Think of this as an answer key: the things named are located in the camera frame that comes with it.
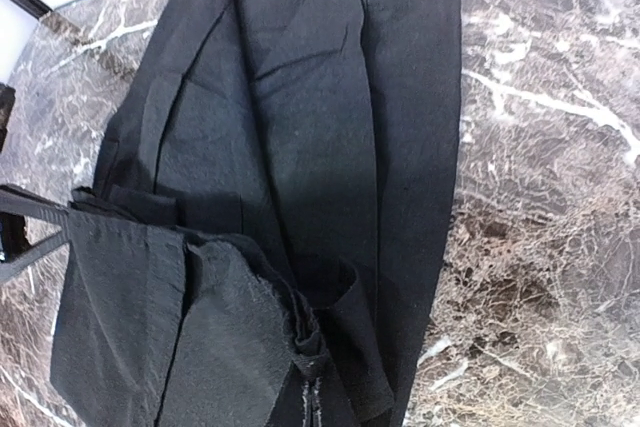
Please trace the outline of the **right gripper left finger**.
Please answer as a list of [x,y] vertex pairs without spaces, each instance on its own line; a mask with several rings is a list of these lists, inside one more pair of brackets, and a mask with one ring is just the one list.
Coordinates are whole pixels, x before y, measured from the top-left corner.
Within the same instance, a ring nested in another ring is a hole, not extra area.
[[299,403],[300,421],[298,426],[312,426],[312,400],[311,400],[311,381],[308,380],[300,370],[294,368],[294,379],[296,384],[296,395]]

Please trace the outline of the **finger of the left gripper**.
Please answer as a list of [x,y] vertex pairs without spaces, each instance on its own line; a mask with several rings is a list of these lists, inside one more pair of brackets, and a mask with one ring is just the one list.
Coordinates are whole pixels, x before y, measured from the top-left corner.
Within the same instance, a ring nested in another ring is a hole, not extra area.
[[[16,185],[1,186],[1,281],[8,282],[27,267],[70,240],[67,207]],[[56,225],[59,231],[31,244],[26,219]]]

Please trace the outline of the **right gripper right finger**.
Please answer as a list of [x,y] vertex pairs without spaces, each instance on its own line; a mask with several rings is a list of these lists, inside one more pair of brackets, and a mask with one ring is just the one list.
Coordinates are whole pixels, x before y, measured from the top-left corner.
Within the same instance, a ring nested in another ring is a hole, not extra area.
[[313,425],[336,427],[339,420],[340,380],[332,361],[313,383]]

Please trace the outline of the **black long sleeve shirt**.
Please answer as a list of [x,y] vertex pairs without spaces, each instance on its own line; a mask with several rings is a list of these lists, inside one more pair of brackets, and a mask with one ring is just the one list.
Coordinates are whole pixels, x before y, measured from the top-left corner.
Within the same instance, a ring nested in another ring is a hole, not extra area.
[[461,0],[169,0],[70,203],[50,380],[88,426],[402,424],[457,169]]

